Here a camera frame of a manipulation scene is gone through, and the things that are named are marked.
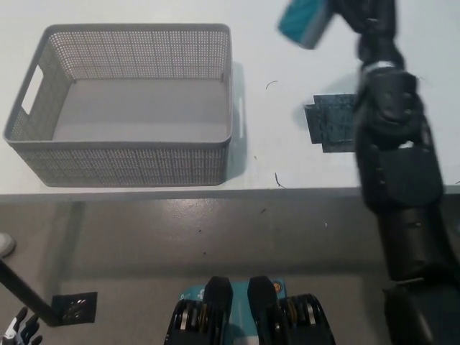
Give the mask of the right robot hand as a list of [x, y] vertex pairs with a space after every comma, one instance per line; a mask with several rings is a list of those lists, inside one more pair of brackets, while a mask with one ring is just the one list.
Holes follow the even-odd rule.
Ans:
[[398, 69], [405, 67], [395, 44], [396, 1], [335, 0], [332, 7], [359, 35], [357, 55], [364, 67], [380, 61], [389, 62]]

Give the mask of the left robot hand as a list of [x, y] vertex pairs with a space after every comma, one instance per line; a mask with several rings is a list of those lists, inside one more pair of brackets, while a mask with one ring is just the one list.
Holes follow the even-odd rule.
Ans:
[[11, 320], [11, 323], [1, 334], [1, 345], [39, 345], [43, 341], [39, 335], [40, 322], [37, 315], [27, 316], [29, 309], [23, 307]]

